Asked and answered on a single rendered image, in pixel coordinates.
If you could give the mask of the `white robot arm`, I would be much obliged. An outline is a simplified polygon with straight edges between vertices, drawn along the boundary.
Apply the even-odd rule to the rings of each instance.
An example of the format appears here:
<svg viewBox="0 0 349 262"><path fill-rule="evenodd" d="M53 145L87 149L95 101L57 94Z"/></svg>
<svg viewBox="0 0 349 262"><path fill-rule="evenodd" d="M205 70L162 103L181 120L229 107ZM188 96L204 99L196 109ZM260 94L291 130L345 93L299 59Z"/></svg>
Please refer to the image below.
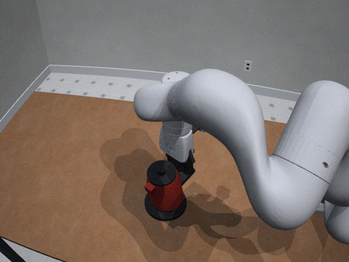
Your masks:
<svg viewBox="0 0 349 262"><path fill-rule="evenodd" d="M199 130L218 139L237 164L252 208L270 227L298 228L324 205L328 233L349 245L347 87L328 80L307 86L271 156L257 96L222 70L167 73L160 84L137 90L134 110L143 121L162 122L169 134Z"/></svg>

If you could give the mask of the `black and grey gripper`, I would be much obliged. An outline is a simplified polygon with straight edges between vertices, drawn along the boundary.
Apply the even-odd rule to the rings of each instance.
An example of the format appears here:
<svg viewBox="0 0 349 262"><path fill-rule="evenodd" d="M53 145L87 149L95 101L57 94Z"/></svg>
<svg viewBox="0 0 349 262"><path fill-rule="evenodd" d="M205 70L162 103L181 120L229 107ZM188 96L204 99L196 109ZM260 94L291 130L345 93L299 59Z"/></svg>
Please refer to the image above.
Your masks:
<svg viewBox="0 0 349 262"><path fill-rule="evenodd" d="M166 153L167 161L172 158L179 161L178 173L185 169L186 164L194 164L194 138L192 130L183 135L172 135L164 131L161 126L159 147ZM192 151L191 151L192 150Z"/></svg>

